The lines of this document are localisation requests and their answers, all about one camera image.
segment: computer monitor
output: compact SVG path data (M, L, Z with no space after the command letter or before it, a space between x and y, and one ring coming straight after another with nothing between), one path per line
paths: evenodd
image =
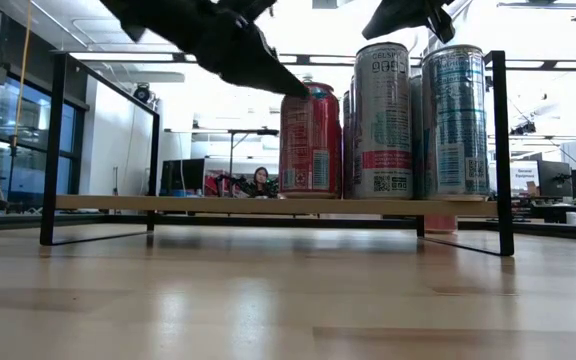
M538 161L539 193L548 197L572 197L572 169L570 164Z
M204 188L204 159L167 160L163 162L160 195L170 196L173 190L202 190ZM180 166L183 166L184 182Z

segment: aluminum can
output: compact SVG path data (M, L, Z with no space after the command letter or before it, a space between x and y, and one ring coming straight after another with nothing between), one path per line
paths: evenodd
M355 159L355 149L357 149L357 142L359 137L357 136L357 87L355 86L355 75L350 79L350 119L348 126L348 137L349 145L348 152L350 157L349 171L348 171L348 199L355 197L355 184L361 181L361 162Z
M343 98L343 115L344 115L344 127L343 127L343 139L342 139L342 167L343 167L343 198L349 199L350 192L352 190L352 133L350 131L350 91L344 93Z
M421 75L410 78L410 115L412 123L413 197L423 199L424 189L424 118L422 113Z
M412 198L409 68L401 44L369 45L357 53L356 198Z
M490 192L481 49L449 46L422 63L426 196L477 201Z
M339 102L329 85L307 82L307 99L281 103L279 192L291 198L341 194Z

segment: red can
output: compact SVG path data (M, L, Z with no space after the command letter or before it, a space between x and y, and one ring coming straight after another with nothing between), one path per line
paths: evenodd
M307 82L308 99L281 102L279 192L292 198L339 198L341 125L332 87Z

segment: silver can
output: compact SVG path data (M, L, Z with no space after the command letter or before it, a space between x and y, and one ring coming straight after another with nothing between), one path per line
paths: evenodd
M409 72L408 50L401 44L369 45L357 53L357 198L412 198Z
M349 145L348 152L350 153L350 163L348 164L350 170L348 181L348 198L355 197L355 184L361 181L361 163L355 161L355 149L357 148L357 87L355 86L355 75L350 79L350 121L348 127Z
M481 49L445 47L423 60L426 196L484 200L489 193Z
M350 91L344 93L343 98L343 115L344 115L344 128L342 138L342 152L343 152L343 198L350 198L350 189L352 189L352 152L351 149L351 132L350 132Z
M412 122L413 196L423 199L424 189L424 118L421 75L410 78L410 116Z

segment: wooden shelf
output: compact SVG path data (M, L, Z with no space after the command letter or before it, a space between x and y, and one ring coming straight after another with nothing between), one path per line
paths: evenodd
M95 195L59 195L57 196L57 209L159 210L233 214L497 215L496 202Z

